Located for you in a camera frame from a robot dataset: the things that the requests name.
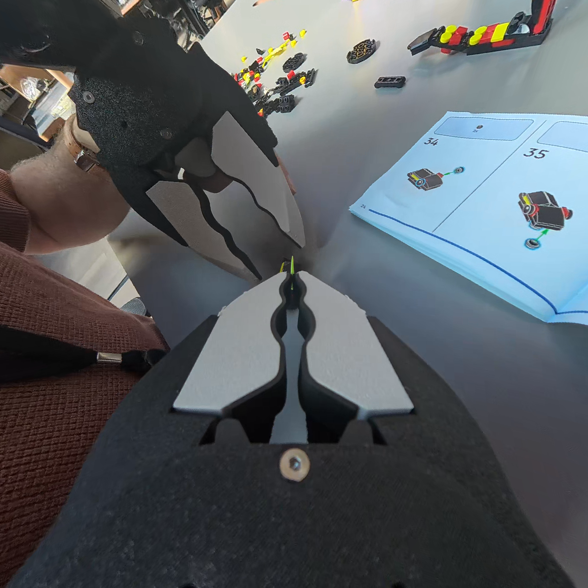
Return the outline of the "brown leather wrist watch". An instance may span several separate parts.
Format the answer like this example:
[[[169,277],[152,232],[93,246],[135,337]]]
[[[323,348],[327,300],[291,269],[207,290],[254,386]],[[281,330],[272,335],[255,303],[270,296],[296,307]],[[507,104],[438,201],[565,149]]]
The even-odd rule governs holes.
[[[77,115],[71,114],[63,126],[62,136],[74,164],[84,173],[91,173],[93,175],[105,173],[106,170],[100,165],[95,150],[90,146],[84,145],[77,139],[75,135],[76,128]]]

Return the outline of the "blue building instruction booklet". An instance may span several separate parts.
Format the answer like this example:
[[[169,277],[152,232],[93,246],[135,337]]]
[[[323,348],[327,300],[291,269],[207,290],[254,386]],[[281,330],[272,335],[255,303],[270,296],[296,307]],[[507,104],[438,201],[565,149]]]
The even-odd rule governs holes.
[[[548,323],[587,325],[587,117],[448,112],[349,208]]]

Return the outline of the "person's left hand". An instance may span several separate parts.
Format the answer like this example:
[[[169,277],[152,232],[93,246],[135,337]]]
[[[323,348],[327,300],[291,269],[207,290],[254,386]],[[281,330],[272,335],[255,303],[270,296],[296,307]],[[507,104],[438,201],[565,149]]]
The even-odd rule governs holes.
[[[276,156],[279,167],[286,179],[286,182],[288,184],[288,187],[290,188],[290,192],[292,195],[296,195],[296,189],[293,185],[292,180],[290,179],[290,175],[288,173],[288,170],[286,169],[286,167],[283,165],[283,161],[279,156]],[[224,174],[222,171],[217,170],[215,171],[212,175],[207,176],[207,177],[201,177],[201,176],[195,176],[196,179],[196,183],[202,187],[202,189],[207,190],[208,192],[217,194],[221,191],[223,191],[226,187],[228,187],[233,180],[227,176],[226,174]]]

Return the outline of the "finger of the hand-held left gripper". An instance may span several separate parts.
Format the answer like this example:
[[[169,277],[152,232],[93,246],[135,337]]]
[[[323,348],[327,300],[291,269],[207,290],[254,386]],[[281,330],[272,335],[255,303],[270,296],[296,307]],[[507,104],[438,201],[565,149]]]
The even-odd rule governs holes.
[[[259,282],[253,261],[214,217],[206,193],[187,182],[159,181],[146,192],[158,211],[196,254],[239,278]]]
[[[282,233],[298,247],[305,246],[302,216],[281,167],[271,163],[230,112],[212,129],[211,157],[225,175],[246,187]]]

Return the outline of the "pile of small loose bricks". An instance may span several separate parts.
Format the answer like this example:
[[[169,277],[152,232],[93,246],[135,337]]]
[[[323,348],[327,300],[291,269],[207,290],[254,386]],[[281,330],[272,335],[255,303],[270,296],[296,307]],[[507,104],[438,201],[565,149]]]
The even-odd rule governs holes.
[[[259,117],[266,119],[274,113],[292,112],[297,106],[294,92],[300,88],[310,88],[316,82],[316,68],[302,69],[307,59],[303,52],[296,52],[285,59],[281,66],[282,75],[275,81],[266,74],[272,70],[271,64],[289,49],[296,48],[298,41],[305,34],[305,29],[298,34],[285,31],[280,45],[268,49],[257,48],[258,56],[251,63],[247,63],[246,56],[242,56],[244,67],[231,74],[234,81],[245,91]]]

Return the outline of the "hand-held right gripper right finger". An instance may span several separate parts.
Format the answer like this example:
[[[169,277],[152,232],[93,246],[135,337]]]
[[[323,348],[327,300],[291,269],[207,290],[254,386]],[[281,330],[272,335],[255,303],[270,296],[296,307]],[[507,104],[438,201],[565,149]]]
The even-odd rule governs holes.
[[[353,420],[414,409],[366,312],[306,271],[296,275],[298,396],[308,443],[337,443]]]

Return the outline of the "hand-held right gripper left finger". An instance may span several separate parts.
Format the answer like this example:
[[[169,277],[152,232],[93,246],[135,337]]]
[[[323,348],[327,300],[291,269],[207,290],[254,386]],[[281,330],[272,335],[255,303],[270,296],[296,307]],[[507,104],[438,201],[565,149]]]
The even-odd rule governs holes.
[[[268,443],[287,395],[283,335],[292,276],[279,272],[217,315],[173,409],[241,424]]]

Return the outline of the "person's left forearm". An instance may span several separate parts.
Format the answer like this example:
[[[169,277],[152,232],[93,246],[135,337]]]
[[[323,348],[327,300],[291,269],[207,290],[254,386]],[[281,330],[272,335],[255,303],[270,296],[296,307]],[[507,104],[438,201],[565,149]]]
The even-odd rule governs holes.
[[[79,169],[63,137],[50,150],[9,172],[16,201],[28,212],[27,254],[52,254],[106,238],[126,218],[129,204],[109,174]]]

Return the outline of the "person's rust knit sweater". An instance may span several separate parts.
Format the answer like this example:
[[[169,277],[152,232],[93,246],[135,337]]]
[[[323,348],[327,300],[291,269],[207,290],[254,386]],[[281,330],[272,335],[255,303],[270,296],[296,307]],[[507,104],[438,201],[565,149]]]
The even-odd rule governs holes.
[[[27,254],[30,227],[1,170],[1,329],[48,340],[47,352],[1,343],[1,587],[48,532],[99,432],[140,378],[96,364],[52,374],[59,363],[51,355],[60,343],[115,354],[168,349],[152,319]]]

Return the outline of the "black red yellow brick model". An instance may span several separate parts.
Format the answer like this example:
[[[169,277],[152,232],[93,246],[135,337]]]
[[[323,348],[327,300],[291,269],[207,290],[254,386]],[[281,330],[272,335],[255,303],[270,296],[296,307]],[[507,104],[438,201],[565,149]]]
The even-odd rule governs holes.
[[[556,1],[532,1],[530,14],[518,12],[509,22],[476,29],[456,25],[434,28],[407,48],[415,56],[429,48],[438,48],[446,55],[481,55],[540,46],[552,28],[555,5]]]

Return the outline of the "round black brick plate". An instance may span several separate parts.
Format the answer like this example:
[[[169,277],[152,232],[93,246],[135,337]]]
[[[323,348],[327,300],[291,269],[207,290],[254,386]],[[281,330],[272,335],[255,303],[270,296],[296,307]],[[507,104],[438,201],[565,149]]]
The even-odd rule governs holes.
[[[354,45],[346,55],[349,64],[356,65],[369,59],[378,49],[378,41],[365,39]]]

